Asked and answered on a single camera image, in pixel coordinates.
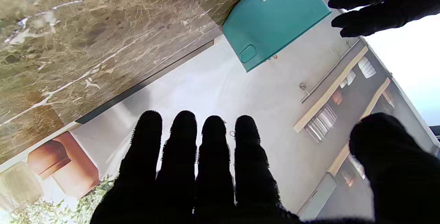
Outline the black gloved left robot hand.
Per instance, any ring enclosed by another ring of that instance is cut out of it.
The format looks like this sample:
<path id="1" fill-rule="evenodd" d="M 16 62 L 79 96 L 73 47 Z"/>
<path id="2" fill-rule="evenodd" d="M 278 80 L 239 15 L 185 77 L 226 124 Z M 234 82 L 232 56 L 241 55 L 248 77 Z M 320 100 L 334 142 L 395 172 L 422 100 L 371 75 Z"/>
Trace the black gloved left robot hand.
<path id="1" fill-rule="evenodd" d="M 331 25 L 341 28 L 341 37 L 370 36 L 400 28 L 440 12 L 440 0 L 329 0 L 328 7 L 345 9 Z"/>

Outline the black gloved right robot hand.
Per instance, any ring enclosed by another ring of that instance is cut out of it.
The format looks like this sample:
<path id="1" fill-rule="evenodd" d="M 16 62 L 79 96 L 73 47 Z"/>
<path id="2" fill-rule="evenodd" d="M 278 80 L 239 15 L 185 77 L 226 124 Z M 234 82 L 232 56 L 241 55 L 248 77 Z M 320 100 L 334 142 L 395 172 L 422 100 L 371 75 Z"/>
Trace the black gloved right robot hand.
<path id="1" fill-rule="evenodd" d="M 119 176 L 96 207 L 91 224 L 438 224 L 439 159 L 425 152 L 401 122 L 374 113 L 353 127 L 349 149 L 364 167 L 374 219 L 339 217 L 302 221 L 284 209 L 257 126 L 243 115 L 235 124 L 235 180 L 226 127 L 210 116 L 196 147 L 190 111 L 174 119 L 156 171 L 162 118 L 144 112 Z"/>

